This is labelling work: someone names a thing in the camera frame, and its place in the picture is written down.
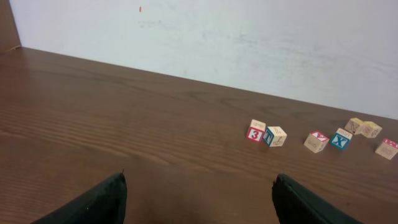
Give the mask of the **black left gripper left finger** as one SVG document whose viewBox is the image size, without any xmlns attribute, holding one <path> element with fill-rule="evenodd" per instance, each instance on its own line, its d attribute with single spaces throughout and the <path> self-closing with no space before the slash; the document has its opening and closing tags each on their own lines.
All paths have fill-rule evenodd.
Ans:
<svg viewBox="0 0 398 224">
<path fill-rule="evenodd" d="M 123 224 L 126 202 L 126 179 L 118 172 L 34 223 Z"/>
</svg>

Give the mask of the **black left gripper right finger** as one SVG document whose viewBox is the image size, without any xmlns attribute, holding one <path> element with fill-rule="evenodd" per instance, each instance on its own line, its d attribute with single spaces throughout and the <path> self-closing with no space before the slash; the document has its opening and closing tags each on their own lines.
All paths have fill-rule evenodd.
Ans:
<svg viewBox="0 0 398 224">
<path fill-rule="evenodd" d="M 286 174 L 273 182 L 272 201 L 280 223 L 360 223 Z"/>
</svg>

